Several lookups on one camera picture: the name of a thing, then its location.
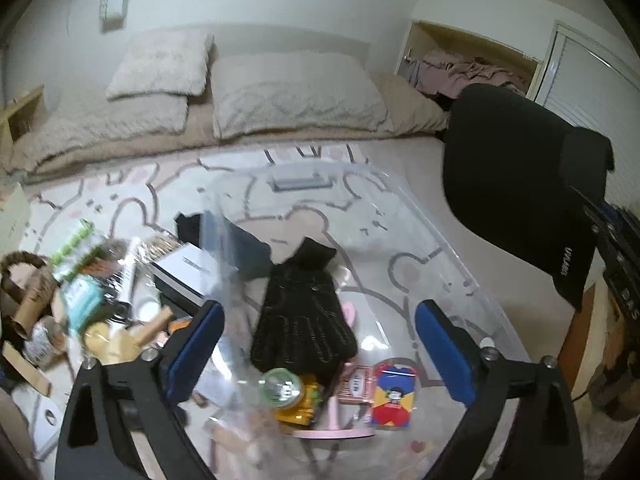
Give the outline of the black knit glove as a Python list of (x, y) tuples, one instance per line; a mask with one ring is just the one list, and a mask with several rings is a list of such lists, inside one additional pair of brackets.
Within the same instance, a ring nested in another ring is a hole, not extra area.
[(329, 386), (354, 358), (357, 341), (326, 267), (336, 250), (306, 237), (271, 270), (254, 331), (250, 362), (265, 373), (283, 367)]

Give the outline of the yellow translucent plastic bag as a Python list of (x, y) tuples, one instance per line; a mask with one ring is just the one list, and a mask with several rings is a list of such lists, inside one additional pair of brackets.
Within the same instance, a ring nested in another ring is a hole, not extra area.
[(84, 343), (87, 350), (103, 365), (120, 364), (137, 359), (140, 344), (126, 328), (111, 333), (105, 322), (91, 324), (85, 331)]

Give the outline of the long wooden plank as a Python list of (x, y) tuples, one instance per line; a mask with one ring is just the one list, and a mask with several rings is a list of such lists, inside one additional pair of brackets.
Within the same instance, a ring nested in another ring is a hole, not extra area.
[(29, 385), (38, 391), (42, 396), (50, 396), (51, 383), (38, 368), (30, 364), (24, 356), (18, 352), (9, 341), (5, 341), (2, 346), (2, 356), (20, 374)]

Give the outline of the labelled plastic bottle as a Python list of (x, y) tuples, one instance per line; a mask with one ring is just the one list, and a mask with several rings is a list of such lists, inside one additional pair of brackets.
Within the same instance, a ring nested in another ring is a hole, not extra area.
[(25, 342), (24, 358), (35, 367), (48, 367), (66, 352), (66, 333), (52, 315), (46, 315), (32, 328)]

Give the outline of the white round jar lid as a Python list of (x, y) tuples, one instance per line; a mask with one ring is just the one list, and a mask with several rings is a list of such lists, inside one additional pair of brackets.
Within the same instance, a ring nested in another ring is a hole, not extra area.
[(160, 302), (153, 297), (138, 300), (132, 308), (132, 316), (138, 323), (149, 323), (160, 313)]

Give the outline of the small wooden block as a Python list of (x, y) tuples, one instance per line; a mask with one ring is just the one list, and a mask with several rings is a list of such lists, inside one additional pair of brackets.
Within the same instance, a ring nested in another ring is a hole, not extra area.
[(134, 343), (138, 347), (143, 347), (154, 339), (154, 337), (165, 329), (174, 317), (172, 310), (168, 306), (163, 306), (160, 312), (152, 318), (150, 322), (143, 324), (134, 332)]

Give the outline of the white smartwatch with band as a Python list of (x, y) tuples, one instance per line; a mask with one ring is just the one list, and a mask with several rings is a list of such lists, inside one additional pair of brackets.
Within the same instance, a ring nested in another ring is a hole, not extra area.
[(137, 236), (134, 236), (130, 240), (124, 262), (122, 263), (122, 273), (120, 274), (119, 289), (117, 289), (115, 304), (125, 311), (128, 311), (131, 307), (131, 294), (134, 288), (134, 277), (136, 276), (141, 243), (141, 238)]

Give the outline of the red blue cartoon card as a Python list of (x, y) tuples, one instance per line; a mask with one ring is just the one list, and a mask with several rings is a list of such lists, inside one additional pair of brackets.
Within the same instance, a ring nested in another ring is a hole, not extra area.
[(416, 400), (416, 370), (381, 364), (375, 369), (374, 378), (371, 424), (378, 428), (408, 428)]

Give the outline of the teal wet wipes pack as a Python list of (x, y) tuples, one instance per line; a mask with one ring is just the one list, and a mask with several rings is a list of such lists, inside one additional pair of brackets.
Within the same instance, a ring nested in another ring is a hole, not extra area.
[(93, 276), (78, 274), (63, 285), (62, 299), (66, 307), (68, 330), (78, 334), (103, 304), (104, 291)]

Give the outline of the cardboard tube with twine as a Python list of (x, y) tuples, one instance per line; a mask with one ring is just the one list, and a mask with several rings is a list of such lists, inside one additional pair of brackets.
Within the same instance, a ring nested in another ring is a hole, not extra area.
[(27, 286), (20, 306), (12, 315), (14, 330), (23, 339), (27, 340), (32, 336), (36, 322), (51, 303), (57, 289), (58, 283), (50, 280), (31, 282)]

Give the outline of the white black Chanel box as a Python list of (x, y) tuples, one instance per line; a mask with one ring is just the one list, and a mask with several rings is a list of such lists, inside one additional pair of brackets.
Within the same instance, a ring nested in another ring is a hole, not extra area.
[(218, 262), (192, 244), (153, 261), (150, 269), (157, 290), (188, 315), (196, 315), (221, 286)]

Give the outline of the brown braided headband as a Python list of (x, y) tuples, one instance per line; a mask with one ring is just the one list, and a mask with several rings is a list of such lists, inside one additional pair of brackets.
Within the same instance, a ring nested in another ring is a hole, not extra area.
[[(25, 288), (18, 286), (12, 278), (16, 266), (28, 266), (32, 270)], [(54, 295), (58, 283), (52, 275), (48, 260), (32, 252), (9, 252), (1, 260), (1, 289), (17, 304), (26, 299), (47, 306)]]

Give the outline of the pink card box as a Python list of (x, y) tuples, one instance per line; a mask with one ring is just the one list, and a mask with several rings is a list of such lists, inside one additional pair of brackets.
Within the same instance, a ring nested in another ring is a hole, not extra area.
[(337, 387), (337, 400), (343, 404), (370, 404), (374, 387), (372, 367), (347, 363)]

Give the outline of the glass ball yellow toy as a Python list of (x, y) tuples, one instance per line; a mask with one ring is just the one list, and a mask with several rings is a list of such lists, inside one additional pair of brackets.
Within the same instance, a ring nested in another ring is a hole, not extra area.
[(262, 374), (258, 386), (262, 403), (277, 422), (295, 429), (311, 427), (323, 394), (314, 375), (298, 376), (278, 367)]

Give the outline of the bag of gold clips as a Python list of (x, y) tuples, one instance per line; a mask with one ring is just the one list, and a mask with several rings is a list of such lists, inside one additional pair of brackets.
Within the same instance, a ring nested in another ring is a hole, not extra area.
[(181, 246), (180, 240), (171, 234), (155, 234), (142, 240), (138, 248), (138, 256), (142, 263), (151, 263), (171, 254)]

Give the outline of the green dotted snack packet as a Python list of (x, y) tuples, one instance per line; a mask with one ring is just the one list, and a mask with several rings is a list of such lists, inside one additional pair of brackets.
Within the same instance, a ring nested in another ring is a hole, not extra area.
[(61, 284), (72, 280), (96, 256), (105, 241), (104, 233), (93, 222), (79, 219), (72, 235), (50, 257), (49, 266), (55, 281)]

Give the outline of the black fabric pouch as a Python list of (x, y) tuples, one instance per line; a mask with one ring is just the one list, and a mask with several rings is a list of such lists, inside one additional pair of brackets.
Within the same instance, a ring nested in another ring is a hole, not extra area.
[(183, 244), (191, 244), (201, 247), (201, 223), (202, 214), (177, 214), (175, 216), (176, 234)]

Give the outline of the clear plastic storage bin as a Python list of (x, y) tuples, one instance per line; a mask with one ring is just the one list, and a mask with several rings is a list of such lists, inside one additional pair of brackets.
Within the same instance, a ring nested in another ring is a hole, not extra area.
[[(310, 437), (277, 422), (262, 403), (250, 345), (275, 264), (309, 237), (336, 250), (326, 267), (358, 344), (354, 364), (416, 370), (410, 426), (378, 428), (370, 404), (343, 404), (335, 386)], [(480, 290), (413, 197), (387, 174), (341, 162), (244, 169), (213, 180), (204, 195), (201, 244), (218, 262), (214, 296), (226, 310), (216, 361), (234, 394), (224, 422), (237, 445), (219, 448), (231, 479), (421, 479), (462, 419), (414, 324), (431, 299), (478, 344), (508, 359), (526, 351), (503, 310)]]

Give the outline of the folded beige blanket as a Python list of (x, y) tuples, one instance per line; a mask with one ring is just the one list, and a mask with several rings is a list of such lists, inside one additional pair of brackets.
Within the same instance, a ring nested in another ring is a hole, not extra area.
[(60, 107), (16, 141), (1, 157), (7, 172), (32, 171), (46, 160), (81, 148), (132, 140), (148, 134), (178, 134), (186, 125), (184, 96), (148, 94), (107, 101), (84, 96)]

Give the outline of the wooden low shelf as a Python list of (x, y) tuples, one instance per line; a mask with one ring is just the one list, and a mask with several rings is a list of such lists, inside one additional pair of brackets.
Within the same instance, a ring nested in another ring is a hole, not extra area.
[(1, 111), (1, 156), (11, 157), (14, 144), (31, 132), (45, 114), (43, 84), (12, 100)]

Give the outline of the tan mattress pad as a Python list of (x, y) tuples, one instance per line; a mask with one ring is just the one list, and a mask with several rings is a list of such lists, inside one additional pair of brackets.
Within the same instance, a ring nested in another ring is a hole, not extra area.
[(401, 77), (384, 73), (370, 73), (369, 77), (387, 108), (386, 124), (374, 130), (352, 122), (320, 126), (308, 119), (293, 119), (286, 127), (258, 122), (239, 133), (226, 133), (215, 122), (210, 96), (193, 103), (169, 94), (108, 102), (103, 94), (87, 91), (38, 120), (13, 145), (3, 139), (1, 173), (54, 174), (90, 162), (242, 144), (250, 139), (385, 139), (435, 134), (448, 126), (449, 115)]

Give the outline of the white louvred closet door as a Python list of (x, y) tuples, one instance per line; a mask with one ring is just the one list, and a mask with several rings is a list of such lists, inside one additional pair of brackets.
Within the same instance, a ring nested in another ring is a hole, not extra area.
[(558, 23), (535, 102), (610, 139), (615, 169), (606, 199), (638, 212), (639, 76), (605, 47)]

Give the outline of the fluffy beige pillow right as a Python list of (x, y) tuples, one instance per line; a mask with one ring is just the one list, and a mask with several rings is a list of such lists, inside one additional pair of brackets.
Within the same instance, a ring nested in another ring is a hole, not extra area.
[(210, 69), (214, 124), (224, 139), (267, 131), (393, 129), (378, 87), (356, 58), (296, 51), (225, 56)]

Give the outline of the fluffy beige pillow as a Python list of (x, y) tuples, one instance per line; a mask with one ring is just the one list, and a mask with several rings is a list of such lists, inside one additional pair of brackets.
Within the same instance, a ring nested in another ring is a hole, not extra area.
[(140, 32), (126, 47), (106, 87), (109, 100), (168, 93), (200, 96), (205, 89), (213, 33), (203, 27)]
[(225, 56), (210, 69), (214, 124), (224, 139), (267, 131), (393, 129), (378, 87), (356, 58), (296, 51)]

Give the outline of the pile of pink clothes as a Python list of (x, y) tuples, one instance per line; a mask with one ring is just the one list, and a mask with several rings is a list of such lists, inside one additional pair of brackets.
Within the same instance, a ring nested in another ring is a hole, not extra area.
[(411, 61), (404, 78), (424, 96), (446, 96), (453, 100), (471, 84), (507, 88), (521, 96), (527, 93), (527, 82), (507, 68), (439, 49)]

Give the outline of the fluffy beige pillow left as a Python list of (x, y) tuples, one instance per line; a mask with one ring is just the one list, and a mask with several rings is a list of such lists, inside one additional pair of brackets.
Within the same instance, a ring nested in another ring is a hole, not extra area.
[(168, 93), (200, 96), (205, 89), (213, 33), (203, 27), (140, 32), (126, 47), (106, 87), (109, 100)]

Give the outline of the white box of bracelets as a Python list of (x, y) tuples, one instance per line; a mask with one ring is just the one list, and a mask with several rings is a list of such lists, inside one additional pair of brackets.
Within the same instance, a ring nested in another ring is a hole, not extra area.
[(29, 202), (19, 183), (3, 185), (0, 203), (0, 255), (20, 247), (30, 218)]

